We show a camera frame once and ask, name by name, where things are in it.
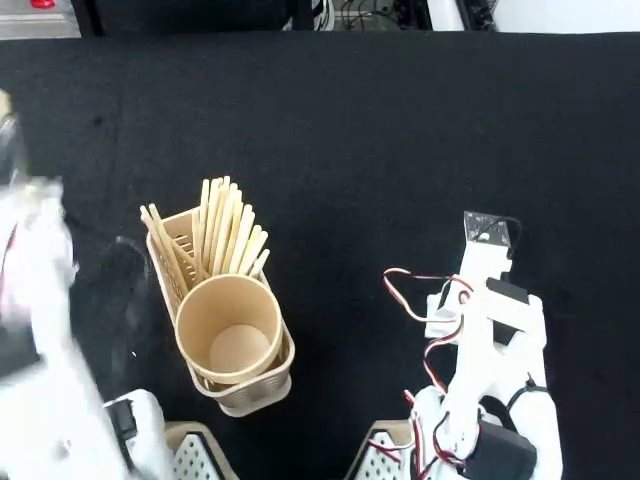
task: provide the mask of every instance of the wooden stick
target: wooden stick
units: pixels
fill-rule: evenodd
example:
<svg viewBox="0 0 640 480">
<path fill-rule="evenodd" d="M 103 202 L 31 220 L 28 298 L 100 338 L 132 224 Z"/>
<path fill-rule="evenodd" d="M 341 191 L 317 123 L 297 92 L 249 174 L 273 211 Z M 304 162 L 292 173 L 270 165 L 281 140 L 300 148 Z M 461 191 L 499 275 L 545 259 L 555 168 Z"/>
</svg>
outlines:
<svg viewBox="0 0 640 480">
<path fill-rule="evenodd" d="M 147 208 L 144 207 L 143 205 L 140 205 L 140 220 L 142 221 L 142 223 L 145 224 L 145 226 L 147 227 L 147 230 L 149 230 L 149 234 L 151 235 L 151 239 L 153 240 L 153 243 L 156 246 L 156 250 L 158 251 L 158 253 L 165 255 L 164 245 L 162 244 L 162 240 L 160 240 L 160 235 L 156 230 L 156 226 L 154 225 L 153 220 L 151 220 L 151 216 L 149 215 L 149 212 L 147 212 Z"/>
<path fill-rule="evenodd" d="M 238 191 L 230 190 L 227 204 L 225 205 L 224 212 L 222 213 L 222 220 L 220 220 L 220 234 L 218 235 L 218 244 L 216 245 L 216 255 L 213 261 L 213 270 L 211 270 L 212 275 L 218 275 L 222 272 L 224 254 L 227 251 L 227 243 L 230 240 L 233 212 L 237 203 L 239 203 Z"/>
<path fill-rule="evenodd" d="M 178 259 L 173 251 L 173 247 L 171 246 L 172 240 L 165 230 L 164 225 L 162 224 L 162 218 L 160 218 L 160 214 L 153 203 L 149 205 L 149 212 L 151 213 L 151 219 L 153 220 L 153 224 L 158 232 L 160 242 L 164 247 L 167 261 L 169 262 L 170 268 L 173 270 L 174 280 L 178 283 L 180 293 L 184 297 L 189 292 L 189 289 L 187 288 L 187 283 L 183 276 L 182 269 L 180 268 L 180 264 L 178 263 Z"/>
<path fill-rule="evenodd" d="M 200 209 L 198 210 L 198 245 L 200 246 L 200 256 L 202 256 L 202 246 L 204 245 L 204 234 L 207 228 L 207 213 L 209 210 L 209 179 L 202 180 L 202 192 L 200 193 Z"/>
<path fill-rule="evenodd" d="M 242 257 L 240 258 L 240 265 L 238 266 L 238 273 L 242 275 L 242 264 L 244 259 L 247 258 L 247 252 L 251 249 L 251 247 L 258 241 L 258 237 L 262 233 L 262 227 L 260 225 L 254 225 L 251 230 L 251 235 L 249 235 L 249 240 L 247 240 L 247 246 L 244 247 L 244 252 L 242 253 Z"/>
<path fill-rule="evenodd" d="M 242 255 L 247 246 L 247 240 L 249 240 L 253 220 L 256 218 L 256 214 L 253 213 L 252 210 L 253 207 L 247 204 L 242 211 L 238 237 L 236 238 L 236 245 L 233 247 L 233 255 L 231 256 L 231 263 L 229 264 L 229 273 L 237 273 L 238 268 L 240 268 L 240 260 L 242 260 Z"/>
<path fill-rule="evenodd" d="M 264 268 L 264 264 L 267 262 L 267 258 L 269 258 L 270 253 L 271 253 L 271 250 L 266 249 L 260 254 L 258 259 L 256 260 L 256 263 L 253 264 L 251 273 L 249 273 L 250 277 L 258 278 L 258 276 L 260 275 L 260 272 Z"/>
<path fill-rule="evenodd" d="M 231 221 L 231 233 L 227 242 L 227 250 L 224 254 L 221 273 L 229 273 L 229 265 L 231 265 L 231 257 L 233 256 L 233 248 L 236 246 L 238 239 L 238 230 L 240 229 L 240 220 L 242 219 L 242 191 L 238 190 L 237 200 L 233 206 L 233 220 Z"/>
<path fill-rule="evenodd" d="M 220 179 L 211 182 L 209 202 L 207 206 L 207 227 L 204 234 L 204 244 L 202 251 L 202 269 L 210 272 L 209 259 L 211 257 L 211 243 L 213 242 L 213 230 L 216 224 L 218 213 L 218 202 L 220 201 Z"/>
<path fill-rule="evenodd" d="M 220 187 L 220 198 L 218 199 L 218 207 L 216 211 L 215 225 L 213 226 L 213 235 L 211 237 L 211 249 L 209 251 L 209 263 L 208 269 L 213 274 L 213 262 L 216 256 L 216 248 L 218 246 L 218 236 L 220 236 L 220 222 L 222 221 L 222 214 L 224 213 L 224 207 L 227 203 L 229 196 L 229 177 L 224 177 L 222 186 Z"/>
<path fill-rule="evenodd" d="M 264 247 L 264 244 L 267 242 L 268 237 L 269 234 L 267 232 L 260 232 L 258 238 L 253 243 L 251 243 L 249 247 L 247 247 L 247 251 L 245 252 L 242 262 L 240 262 L 240 270 L 238 270 L 238 273 L 240 275 L 249 274 L 251 265 L 253 265 L 253 263 L 258 258 L 258 254 L 260 253 L 260 250 L 262 250 L 262 247 Z"/>
<path fill-rule="evenodd" d="M 195 260 L 194 286 L 202 281 L 202 248 L 200 247 L 200 212 L 194 209 L 191 213 L 191 238 L 193 239 L 193 259 Z"/>
</svg>

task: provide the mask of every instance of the white plastic part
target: white plastic part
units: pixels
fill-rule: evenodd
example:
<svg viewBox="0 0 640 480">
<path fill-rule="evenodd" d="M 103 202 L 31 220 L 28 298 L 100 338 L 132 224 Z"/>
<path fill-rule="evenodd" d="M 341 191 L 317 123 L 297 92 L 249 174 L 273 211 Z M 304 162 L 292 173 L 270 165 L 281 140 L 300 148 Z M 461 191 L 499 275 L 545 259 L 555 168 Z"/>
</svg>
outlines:
<svg viewBox="0 0 640 480">
<path fill-rule="evenodd" d="M 222 480 L 199 435 L 193 433 L 186 435 L 176 450 L 173 460 L 173 478 L 176 480 Z"/>
<path fill-rule="evenodd" d="M 137 433 L 127 440 L 127 449 L 133 465 L 142 478 L 174 480 L 173 454 L 165 442 L 164 416 L 156 397 L 146 390 L 135 390 L 108 402 L 105 407 L 122 401 L 131 401 Z"/>
<path fill-rule="evenodd" d="M 0 381 L 0 470 L 12 480 L 127 478 L 111 421 L 70 334 L 75 269 L 62 187 L 34 179 L 2 194 L 0 218 L 19 213 L 4 255 L 3 320 L 12 308 L 25 315 L 18 318 L 31 323 L 42 361 Z"/>
<path fill-rule="evenodd" d="M 456 0 L 427 0 L 429 17 L 435 31 L 462 31 L 464 25 Z"/>
</svg>

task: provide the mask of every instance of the white perforated base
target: white perforated base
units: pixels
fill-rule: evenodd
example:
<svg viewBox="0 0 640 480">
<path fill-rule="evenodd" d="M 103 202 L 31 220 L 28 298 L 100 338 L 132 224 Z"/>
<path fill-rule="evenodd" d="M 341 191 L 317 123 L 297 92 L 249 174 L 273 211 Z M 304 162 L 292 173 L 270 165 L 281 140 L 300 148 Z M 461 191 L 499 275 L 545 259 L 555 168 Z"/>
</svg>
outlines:
<svg viewBox="0 0 640 480">
<path fill-rule="evenodd" d="M 386 432 L 377 432 L 371 439 L 387 447 L 394 446 L 391 437 Z M 368 447 L 364 452 L 354 480 L 402 480 L 400 464 L 375 448 Z"/>
<path fill-rule="evenodd" d="M 198 435 L 184 437 L 176 450 L 173 471 L 177 480 L 221 480 Z"/>
</svg>

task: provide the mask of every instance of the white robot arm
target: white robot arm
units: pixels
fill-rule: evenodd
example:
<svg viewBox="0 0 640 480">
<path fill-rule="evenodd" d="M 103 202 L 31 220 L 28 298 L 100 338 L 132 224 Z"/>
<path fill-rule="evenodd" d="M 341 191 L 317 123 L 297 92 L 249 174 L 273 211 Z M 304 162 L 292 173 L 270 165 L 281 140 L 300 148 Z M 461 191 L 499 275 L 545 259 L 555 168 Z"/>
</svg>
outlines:
<svg viewBox="0 0 640 480">
<path fill-rule="evenodd" d="M 425 368 L 434 385 L 409 399 L 413 442 L 411 448 L 398 449 L 405 479 L 561 477 L 556 409 L 546 390 L 542 302 L 501 280 L 511 268 L 507 222 L 512 220 L 465 212 L 460 273 L 445 277 L 448 292 L 428 297 L 426 317 L 413 313 L 385 277 L 410 315 L 426 323 L 425 336 L 435 339 L 425 350 Z M 432 347 L 445 343 L 458 345 L 448 387 L 427 361 Z M 504 423 L 481 407 L 485 397 L 505 407 Z"/>
<path fill-rule="evenodd" d="M 71 334 L 76 266 L 62 186 L 28 178 L 24 163 L 0 92 L 0 474 L 172 479 L 155 397 L 138 390 L 103 406 Z"/>
</svg>

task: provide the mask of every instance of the equipment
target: equipment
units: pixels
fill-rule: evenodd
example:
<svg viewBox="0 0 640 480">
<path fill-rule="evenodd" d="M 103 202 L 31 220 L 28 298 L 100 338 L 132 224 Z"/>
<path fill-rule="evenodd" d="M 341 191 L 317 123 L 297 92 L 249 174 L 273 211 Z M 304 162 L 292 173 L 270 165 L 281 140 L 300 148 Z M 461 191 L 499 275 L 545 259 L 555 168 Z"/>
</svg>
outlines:
<svg viewBox="0 0 640 480">
<path fill-rule="evenodd" d="M 512 33 L 640 31 L 635 0 L 428 0 L 434 30 Z"/>
<path fill-rule="evenodd" d="M 507 223 L 518 228 L 512 243 Z M 465 212 L 466 248 L 460 273 L 447 277 L 413 275 L 388 269 L 385 284 L 409 315 L 425 322 L 431 340 L 424 366 L 433 385 L 411 405 L 411 441 L 369 449 L 388 456 L 400 469 L 399 479 L 553 480 L 562 474 L 556 408 L 546 390 L 543 348 L 546 333 L 542 302 L 503 280 L 522 233 L 517 219 Z M 428 315 L 417 315 L 389 280 L 390 274 L 441 279 L 443 289 L 427 298 Z M 457 344 L 456 372 L 449 386 L 428 362 L 439 345 Z M 502 404 L 502 419 L 482 406 L 493 398 Z M 376 477 L 356 462 L 350 478 Z"/>
<path fill-rule="evenodd" d="M 4 95 L 0 107 L 0 472 L 11 480 L 172 479 L 155 397 L 138 390 L 103 408 L 71 334 L 77 267 L 62 186 L 26 175 Z"/>
</svg>

